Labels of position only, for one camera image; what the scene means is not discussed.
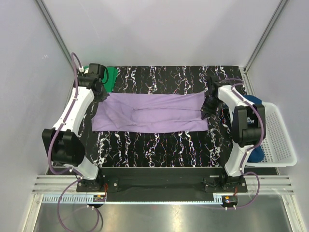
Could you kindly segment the dark blue t shirt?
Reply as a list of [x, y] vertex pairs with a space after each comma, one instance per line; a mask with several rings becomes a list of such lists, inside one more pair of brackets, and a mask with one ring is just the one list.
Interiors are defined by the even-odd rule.
[[247, 161], [260, 162], [264, 158], [261, 143], [266, 137], [266, 112], [262, 100], [253, 95], [244, 95], [245, 106], [236, 106], [230, 119], [231, 137], [236, 148], [248, 147]]

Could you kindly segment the white plastic basket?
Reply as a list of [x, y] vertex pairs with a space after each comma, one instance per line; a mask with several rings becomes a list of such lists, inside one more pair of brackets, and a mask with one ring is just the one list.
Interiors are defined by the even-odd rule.
[[261, 162], [247, 162], [251, 167], [291, 167], [297, 158], [290, 136], [278, 107], [262, 102], [266, 112], [266, 137], [261, 143], [264, 159]]

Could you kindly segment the aluminium rail frame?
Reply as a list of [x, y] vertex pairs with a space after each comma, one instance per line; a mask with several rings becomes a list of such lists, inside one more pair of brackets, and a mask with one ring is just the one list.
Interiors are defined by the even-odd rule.
[[249, 168], [237, 191], [220, 168], [104, 168], [107, 188], [78, 192], [75, 176], [40, 175], [24, 232], [306, 232], [290, 178]]

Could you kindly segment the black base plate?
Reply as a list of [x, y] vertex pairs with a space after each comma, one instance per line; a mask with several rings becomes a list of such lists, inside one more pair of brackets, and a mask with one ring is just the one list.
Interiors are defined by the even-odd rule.
[[98, 181], [82, 181], [77, 191], [107, 194], [108, 203], [206, 203], [214, 193], [233, 194], [248, 191], [240, 185], [222, 188], [218, 180], [222, 168], [102, 168]]

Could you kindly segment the folded green t shirt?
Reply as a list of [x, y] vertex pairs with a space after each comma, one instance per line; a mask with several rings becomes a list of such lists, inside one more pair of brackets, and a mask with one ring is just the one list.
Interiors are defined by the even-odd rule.
[[107, 67], [107, 73], [104, 74], [102, 80], [104, 87], [108, 93], [112, 92], [118, 75], [118, 69], [116, 67]]

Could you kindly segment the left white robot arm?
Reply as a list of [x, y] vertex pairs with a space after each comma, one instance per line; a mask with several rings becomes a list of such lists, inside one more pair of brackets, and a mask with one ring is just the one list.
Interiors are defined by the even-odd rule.
[[104, 187], [104, 179], [98, 176], [98, 167], [86, 157], [85, 147], [77, 134], [89, 105], [108, 97], [103, 83], [108, 79], [108, 70], [101, 64], [91, 63], [86, 70], [75, 71], [71, 96], [62, 115], [51, 129], [42, 132], [50, 171], [55, 175], [62, 174], [52, 166], [53, 163], [61, 164], [66, 171], [76, 172], [87, 180], [93, 191]]

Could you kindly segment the purple t shirt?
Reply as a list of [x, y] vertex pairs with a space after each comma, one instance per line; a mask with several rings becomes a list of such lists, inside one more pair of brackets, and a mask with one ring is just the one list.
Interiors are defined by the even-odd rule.
[[172, 133], [207, 131], [201, 119], [204, 94], [110, 93], [98, 104], [92, 131]]

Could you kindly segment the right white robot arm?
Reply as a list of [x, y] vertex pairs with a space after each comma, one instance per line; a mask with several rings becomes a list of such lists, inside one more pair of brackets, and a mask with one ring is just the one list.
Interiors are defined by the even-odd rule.
[[240, 185], [244, 167], [251, 152], [259, 147], [266, 137], [266, 110], [264, 105], [255, 104], [243, 97], [236, 89], [243, 83], [229, 84], [228, 79], [218, 76], [207, 78], [207, 94], [201, 107], [201, 119], [209, 118], [221, 103], [230, 111], [233, 148], [219, 177], [218, 185], [223, 191], [231, 191]]

